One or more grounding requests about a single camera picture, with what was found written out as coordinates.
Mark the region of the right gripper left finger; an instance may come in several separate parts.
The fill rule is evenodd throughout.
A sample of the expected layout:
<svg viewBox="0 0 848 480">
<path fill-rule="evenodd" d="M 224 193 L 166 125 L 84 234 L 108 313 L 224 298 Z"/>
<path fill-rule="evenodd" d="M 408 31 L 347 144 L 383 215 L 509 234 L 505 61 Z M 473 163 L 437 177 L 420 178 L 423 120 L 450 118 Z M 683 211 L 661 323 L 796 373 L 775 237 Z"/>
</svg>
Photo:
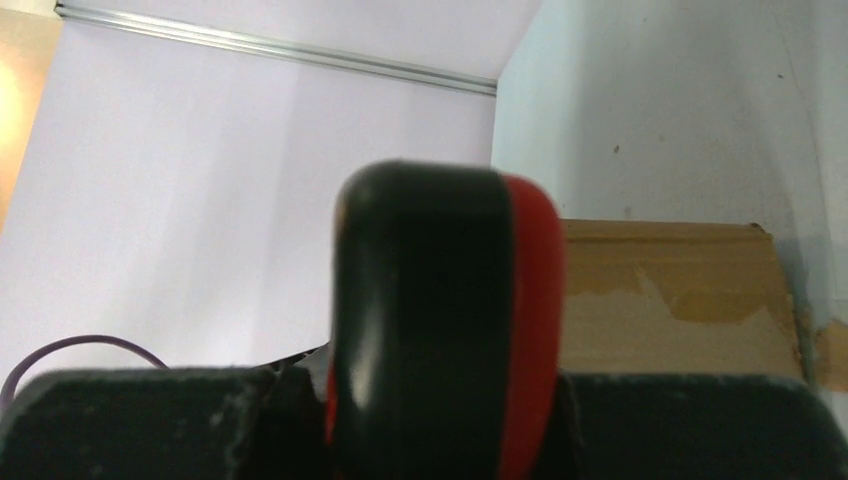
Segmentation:
<svg viewBox="0 0 848 480">
<path fill-rule="evenodd" d="M 1 420 L 5 479 L 326 479 L 327 347 L 250 368 L 70 370 Z"/>
</svg>

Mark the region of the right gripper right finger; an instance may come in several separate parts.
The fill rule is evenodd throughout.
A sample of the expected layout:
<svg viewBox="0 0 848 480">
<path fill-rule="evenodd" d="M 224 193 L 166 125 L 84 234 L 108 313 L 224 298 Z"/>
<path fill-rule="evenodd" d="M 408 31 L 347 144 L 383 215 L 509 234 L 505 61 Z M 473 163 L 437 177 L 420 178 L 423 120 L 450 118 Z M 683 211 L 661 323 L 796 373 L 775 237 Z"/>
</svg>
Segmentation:
<svg viewBox="0 0 848 480">
<path fill-rule="evenodd" d="M 824 403 L 770 375 L 561 373 L 539 479 L 844 479 Z"/>
</svg>

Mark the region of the brown cardboard express box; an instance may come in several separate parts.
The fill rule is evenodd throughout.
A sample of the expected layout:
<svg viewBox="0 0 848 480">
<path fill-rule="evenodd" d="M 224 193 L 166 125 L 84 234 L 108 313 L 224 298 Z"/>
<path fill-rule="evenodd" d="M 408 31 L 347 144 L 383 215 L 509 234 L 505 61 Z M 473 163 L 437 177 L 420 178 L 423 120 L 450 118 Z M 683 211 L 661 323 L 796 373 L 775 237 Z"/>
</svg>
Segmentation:
<svg viewBox="0 0 848 480">
<path fill-rule="evenodd" d="M 847 388 L 847 328 L 800 337 L 772 236 L 755 224 L 569 219 L 563 369 L 769 374 Z"/>
</svg>

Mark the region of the red black utility knife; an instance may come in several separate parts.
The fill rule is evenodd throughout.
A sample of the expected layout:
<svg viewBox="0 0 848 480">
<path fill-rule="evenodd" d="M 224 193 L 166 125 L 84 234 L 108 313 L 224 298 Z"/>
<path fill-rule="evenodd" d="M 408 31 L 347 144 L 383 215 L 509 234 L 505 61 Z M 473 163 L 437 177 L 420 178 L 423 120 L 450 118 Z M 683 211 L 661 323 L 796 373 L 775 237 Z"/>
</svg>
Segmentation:
<svg viewBox="0 0 848 480">
<path fill-rule="evenodd" d="M 557 211 L 489 168 L 388 160 L 336 206 L 326 439 L 339 479 L 526 479 L 555 398 Z"/>
</svg>

